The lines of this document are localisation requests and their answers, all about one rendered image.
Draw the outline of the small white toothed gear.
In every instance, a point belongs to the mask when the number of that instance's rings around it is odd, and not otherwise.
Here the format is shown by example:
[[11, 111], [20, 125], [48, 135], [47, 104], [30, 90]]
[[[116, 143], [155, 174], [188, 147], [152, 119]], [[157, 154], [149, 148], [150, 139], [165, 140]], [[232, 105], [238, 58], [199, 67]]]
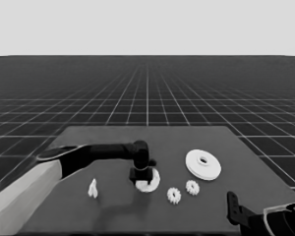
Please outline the small white toothed gear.
[[200, 192], [199, 184], [194, 180], [188, 180], [186, 182], [186, 191], [192, 195], [196, 196]]
[[181, 192], [177, 188], [169, 188], [167, 191], [167, 200], [174, 205], [178, 205], [181, 201]]

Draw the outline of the large thick white disc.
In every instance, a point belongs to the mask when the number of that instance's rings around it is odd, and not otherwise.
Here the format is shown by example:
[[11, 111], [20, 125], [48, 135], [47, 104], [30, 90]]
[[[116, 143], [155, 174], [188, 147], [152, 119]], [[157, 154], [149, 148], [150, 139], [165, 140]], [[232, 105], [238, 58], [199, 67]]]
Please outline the large thick white disc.
[[215, 180], [221, 173], [221, 165], [218, 159], [205, 150], [190, 150], [186, 154], [185, 164], [194, 176], [202, 180]]

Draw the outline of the small white T-shaped piece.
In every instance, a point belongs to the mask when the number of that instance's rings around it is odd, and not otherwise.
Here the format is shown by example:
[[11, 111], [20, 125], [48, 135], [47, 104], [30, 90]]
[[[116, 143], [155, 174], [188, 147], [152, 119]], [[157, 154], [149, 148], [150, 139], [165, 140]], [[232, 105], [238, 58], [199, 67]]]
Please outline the small white T-shaped piece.
[[88, 187], [88, 195], [90, 196], [90, 197], [93, 197], [93, 198], [97, 198], [97, 196], [98, 196], [98, 190], [97, 190], [97, 188], [96, 188], [96, 180], [95, 179], [93, 179], [92, 181], [91, 181], [91, 183], [89, 184], [89, 187]]

